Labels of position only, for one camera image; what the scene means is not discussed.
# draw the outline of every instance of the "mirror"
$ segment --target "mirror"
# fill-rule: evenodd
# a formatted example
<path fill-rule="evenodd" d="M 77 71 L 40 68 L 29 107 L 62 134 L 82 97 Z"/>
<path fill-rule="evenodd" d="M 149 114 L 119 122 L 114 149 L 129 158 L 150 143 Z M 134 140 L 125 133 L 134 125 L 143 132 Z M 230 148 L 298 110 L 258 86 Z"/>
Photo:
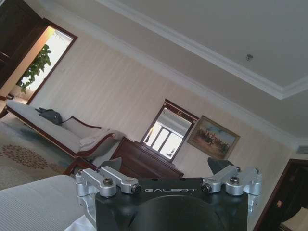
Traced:
<path fill-rule="evenodd" d="M 198 118 L 165 100 L 141 143 L 171 162 Z"/>

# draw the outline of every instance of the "dark wooden cabinet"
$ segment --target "dark wooden cabinet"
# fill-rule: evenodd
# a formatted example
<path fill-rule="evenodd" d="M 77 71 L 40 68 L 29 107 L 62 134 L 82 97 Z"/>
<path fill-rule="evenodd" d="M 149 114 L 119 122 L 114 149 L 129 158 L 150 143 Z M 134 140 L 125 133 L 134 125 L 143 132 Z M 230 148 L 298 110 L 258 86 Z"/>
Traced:
<path fill-rule="evenodd" d="M 38 40 L 47 25 L 23 0 L 0 6 L 0 88 Z"/>
<path fill-rule="evenodd" d="M 135 178 L 181 178 L 184 174 L 138 142 L 123 138 L 111 159 L 122 158 L 120 172 Z"/>

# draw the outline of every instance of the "white bedsheet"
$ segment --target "white bedsheet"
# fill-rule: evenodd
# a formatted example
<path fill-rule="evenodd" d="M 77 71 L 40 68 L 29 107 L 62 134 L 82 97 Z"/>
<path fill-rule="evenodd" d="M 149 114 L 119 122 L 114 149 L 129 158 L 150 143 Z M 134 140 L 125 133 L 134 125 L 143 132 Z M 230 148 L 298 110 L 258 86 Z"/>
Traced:
<path fill-rule="evenodd" d="M 96 228 L 94 228 L 94 226 L 86 218 L 86 216 L 83 215 L 83 216 L 79 217 L 77 220 L 75 220 L 64 231 L 96 231 Z"/>

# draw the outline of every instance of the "screw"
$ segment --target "screw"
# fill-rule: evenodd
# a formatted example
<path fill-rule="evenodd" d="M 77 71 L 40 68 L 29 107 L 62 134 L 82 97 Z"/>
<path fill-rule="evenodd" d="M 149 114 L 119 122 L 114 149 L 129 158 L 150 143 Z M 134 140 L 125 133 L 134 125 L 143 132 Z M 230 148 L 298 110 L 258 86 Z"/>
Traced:
<path fill-rule="evenodd" d="M 232 184 L 239 184 L 240 179 L 238 177 L 230 177 L 230 182 Z"/>
<path fill-rule="evenodd" d="M 106 178 L 104 178 L 103 183 L 106 186 L 110 186 L 110 185 L 112 185 L 112 179 L 109 178 L 109 177 L 106 177 Z"/>
<path fill-rule="evenodd" d="M 139 184 L 134 184 L 132 187 L 131 187 L 131 192 L 133 194 L 138 194 L 140 193 L 141 191 L 141 186 Z"/>
<path fill-rule="evenodd" d="M 211 185 L 205 183 L 201 185 L 201 190 L 205 193 L 205 194 L 210 194 L 212 192 L 212 187 Z"/>

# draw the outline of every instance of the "patterned carpet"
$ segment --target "patterned carpet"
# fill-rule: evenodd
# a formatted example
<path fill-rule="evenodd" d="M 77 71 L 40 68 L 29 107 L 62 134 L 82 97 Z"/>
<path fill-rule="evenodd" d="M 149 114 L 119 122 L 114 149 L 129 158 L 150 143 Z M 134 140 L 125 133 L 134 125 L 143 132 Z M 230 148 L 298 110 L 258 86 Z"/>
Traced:
<path fill-rule="evenodd" d="M 0 190 L 59 175 L 72 161 L 12 114 L 0 119 Z"/>

